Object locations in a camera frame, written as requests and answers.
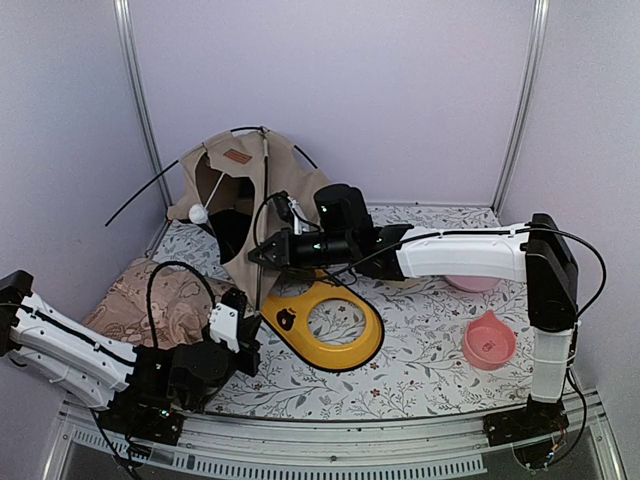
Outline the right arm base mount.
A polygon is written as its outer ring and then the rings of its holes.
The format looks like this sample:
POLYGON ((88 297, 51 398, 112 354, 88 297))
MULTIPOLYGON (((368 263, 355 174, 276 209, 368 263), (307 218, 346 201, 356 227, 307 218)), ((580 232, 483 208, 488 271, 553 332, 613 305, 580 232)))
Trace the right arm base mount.
POLYGON ((528 397, 524 407, 490 413, 483 417, 483 432, 489 445, 499 446, 543 437, 538 443, 515 449, 516 460, 530 470, 550 465, 566 437, 569 427, 564 403, 543 403, 528 397))

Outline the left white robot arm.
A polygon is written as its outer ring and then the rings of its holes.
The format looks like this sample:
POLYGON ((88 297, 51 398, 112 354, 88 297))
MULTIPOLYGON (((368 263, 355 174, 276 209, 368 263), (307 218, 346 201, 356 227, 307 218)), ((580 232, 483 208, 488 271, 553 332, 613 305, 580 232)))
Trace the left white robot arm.
POLYGON ((109 339, 62 315, 32 290, 31 274, 1 280, 1 353, 34 367, 88 408, 107 411, 128 434, 148 426, 146 408, 198 411, 236 372, 254 376, 261 318, 227 290, 213 307, 202 338, 170 349, 109 339))

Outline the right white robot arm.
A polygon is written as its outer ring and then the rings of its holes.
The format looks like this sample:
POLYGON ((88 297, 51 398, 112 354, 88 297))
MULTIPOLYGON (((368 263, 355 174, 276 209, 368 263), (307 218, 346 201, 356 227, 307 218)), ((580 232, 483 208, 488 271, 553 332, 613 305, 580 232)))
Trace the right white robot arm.
POLYGON ((319 293, 336 286, 349 270, 370 279, 391 282, 444 276, 456 280, 496 280, 525 284, 528 319, 534 330, 533 380, 530 404, 517 415, 517 427, 537 436, 552 424, 563 395, 566 373, 575 354, 580 312, 578 265, 567 245, 570 236, 558 230, 548 214, 526 223, 480 229, 427 229, 411 224, 377 226, 359 189, 333 184, 314 195, 319 222, 313 224, 286 192, 266 199, 274 203, 286 227, 253 240, 251 262, 282 275, 312 282, 295 306, 264 301, 265 320, 304 361, 318 369, 354 370, 381 347, 379 319, 346 345, 322 345, 296 323, 303 307, 320 303, 319 293))

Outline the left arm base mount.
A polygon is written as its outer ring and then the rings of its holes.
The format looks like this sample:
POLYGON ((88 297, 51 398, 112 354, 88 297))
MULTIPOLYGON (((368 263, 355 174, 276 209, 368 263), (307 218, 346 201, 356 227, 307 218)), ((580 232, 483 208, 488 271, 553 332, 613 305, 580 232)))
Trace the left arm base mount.
POLYGON ((168 401, 117 394, 106 410, 98 412, 98 425, 128 439, 176 446, 185 417, 168 401))

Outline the beige fabric pet tent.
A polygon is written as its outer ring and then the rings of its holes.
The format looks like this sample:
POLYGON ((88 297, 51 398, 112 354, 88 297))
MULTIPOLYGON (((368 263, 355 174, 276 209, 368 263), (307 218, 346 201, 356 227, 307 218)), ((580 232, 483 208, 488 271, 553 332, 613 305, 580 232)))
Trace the beige fabric pet tent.
POLYGON ((205 227, 216 237, 222 267, 255 306, 246 292, 254 286, 254 281, 251 274, 243 271, 241 259, 254 211, 255 187, 245 170, 245 164, 251 160, 252 156, 242 151, 242 144, 233 138, 231 131, 197 145, 180 159, 185 193, 169 207, 167 216, 171 220, 188 221, 191 206, 204 203, 220 174, 226 174, 209 205, 209 223, 205 227))

